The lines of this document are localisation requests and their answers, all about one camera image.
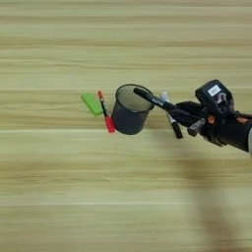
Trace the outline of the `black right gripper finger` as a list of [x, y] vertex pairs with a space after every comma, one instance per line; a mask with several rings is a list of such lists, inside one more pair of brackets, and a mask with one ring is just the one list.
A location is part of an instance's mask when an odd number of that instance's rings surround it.
[[190, 114], [194, 116], [203, 116], [206, 111], [201, 103], [194, 101], [182, 101], [176, 104], [177, 111], [183, 114]]
[[171, 110], [170, 113], [171, 116], [184, 127], [190, 127], [199, 120], [198, 116], [191, 115], [190, 113], [179, 109]]

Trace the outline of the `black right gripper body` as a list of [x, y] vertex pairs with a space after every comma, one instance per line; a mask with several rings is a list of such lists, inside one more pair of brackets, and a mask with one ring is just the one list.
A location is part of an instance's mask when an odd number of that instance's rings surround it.
[[246, 153], [252, 153], [252, 115], [235, 111], [226, 117], [209, 115], [201, 118], [188, 129], [195, 137], [200, 134], [205, 140], [217, 146], [232, 146]]

